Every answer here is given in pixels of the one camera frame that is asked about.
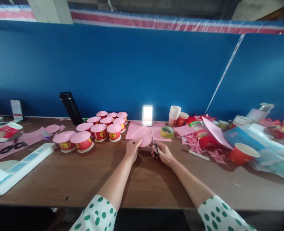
tape roll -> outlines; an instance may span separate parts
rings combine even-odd
[[[160,135],[165,139],[171,139],[174,136],[174,129],[169,126],[163,126],[160,129]]]

polka dot sleeve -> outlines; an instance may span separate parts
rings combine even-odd
[[[221,200],[214,196],[206,200],[198,208],[206,231],[252,231],[241,216]]]
[[[70,231],[107,231],[114,229],[116,209],[100,195],[94,196]]]

black scissors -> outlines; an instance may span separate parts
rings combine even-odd
[[[158,151],[158,146],[155,144],[155,142],[154,142],[154,138],[153,138],[153,134],[152,134],[152,140],[153,140],[153,145],[156,147],[156,149],[157,149],[157,153],[156,152],[154,152],[155,153],[155,157],[157,157],[157,156],[159,156],[159,151]]]
[[[3,148],[1,151],[0,151],[0,154],[5,154],[5,153],[8,153],[11,149],[19,149],[23,146],[27,146],[27,144],[25,142],[18,142],[18,139],[19,137],[16,137],[14,140],[13,140],[13,144],[12,145],[9,145],[7,146],[6,148]]]

wooden table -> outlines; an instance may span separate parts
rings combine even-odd
[[[25,132],[41,126],[64,124],[74,130],[70,120],[29,118],[20,122]],[[96,143],[87,153],[52,153],[6,194],[0,205],[85,207],[124,157],[126,132],[119,142]],[[38,142],[1,161],[21,160],[45,141]],[[186,146],[173,138],[166,142],[175,158],[236,210],[284,211],[284,179],[271,173],[256,172],[249,165],[229,167],[207,162],[181,151]],[[153,160],[150,149],[138,153],[125,187],[123,208],[193,208],[189,196],[169,167]]]

power strip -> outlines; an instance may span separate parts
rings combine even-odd
[[[7,171],[9,175],[0,181],[0,195],[3,195],[9,189],[11,189],[16,183],[19,182],[19,180],[25,177],[26,174],[28,174],[57,148],[58,146],[54,143],[45,143],[23,160],[15,164]]]

